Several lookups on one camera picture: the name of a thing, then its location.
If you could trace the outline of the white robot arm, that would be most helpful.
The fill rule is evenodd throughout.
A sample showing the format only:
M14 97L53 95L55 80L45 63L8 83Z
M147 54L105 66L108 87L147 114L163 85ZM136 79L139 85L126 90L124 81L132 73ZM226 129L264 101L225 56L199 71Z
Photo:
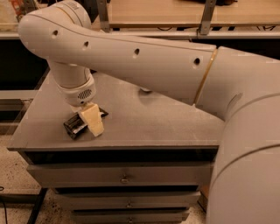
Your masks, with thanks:
M225 121L206 224L279 224L280 61L214 45L93 31L74 0L25 15L18 35L47 60L68 104L98 119L91 71L193 105Z

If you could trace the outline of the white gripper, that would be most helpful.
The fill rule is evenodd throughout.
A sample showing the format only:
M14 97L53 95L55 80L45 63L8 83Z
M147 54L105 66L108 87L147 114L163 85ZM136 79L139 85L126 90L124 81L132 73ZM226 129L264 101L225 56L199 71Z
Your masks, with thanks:
M93 76L89 75L88 81L79 87L58 87L58 90L74 112L80 110L78 114L90 132L95 137L101 135L104 131L101 112L99 106L91 102L96 94Z

